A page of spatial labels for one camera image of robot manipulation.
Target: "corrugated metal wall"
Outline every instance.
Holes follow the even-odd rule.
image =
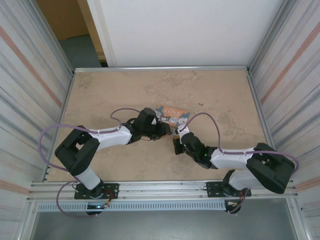
[[[254,85],[276,148],[298,157],[293,176],[303,212],[320,238],[320,1],[297,0],[262,59]]]
[[[37,6],[0,1],[0,239],[13,239],[32,181],[45,164],[41,131],[59,121],[72,71],[50,42]],[[43,139],[48,154],[53,131]]]

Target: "wooden table surface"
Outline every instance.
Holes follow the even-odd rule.
[[[243,70],[80,72],[75,76],[63,123],[106,129],[118,124],[110,119],[118,108],[142,110],[158,105],[188,110],[191,117],[199,112],[211,114],[225,149],[246,149],[265,142]],[[115,114],[123,122],[136,116],[129,110]],[[217,131],[209,117],[195,118],[189,130],[205,145],[217,146]],[[70,131],[61,129],[57,144]],[[56,158],[53,163],[62,166]],[[186,154],[175,155],[171,136],[102,149],[91,166],[104,181],[214,180],[222,179],[228,171],[204,169]],[[48,176],[49,181],[72,179],[55,168]]]

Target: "book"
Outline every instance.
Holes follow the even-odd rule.
[[[155,113],[159,121],[171,126],[173,135],[176,135],[176,129],[179,125],[187,123],[190,116],[190,112],[186,110],[163,105],[158,106]]]

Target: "white wall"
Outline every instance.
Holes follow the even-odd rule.
[[[111,67],[248,65],[283,0],[88,0]]]

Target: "metal grating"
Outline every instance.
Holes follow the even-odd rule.
[[[224,200],[111,201],[106,209],[88,209],[87,202],[65,202],[60,206],[66,212],[226,210]],[[39,204],[38,212],[59,212],[59,209],[55,202],[43,202]]]

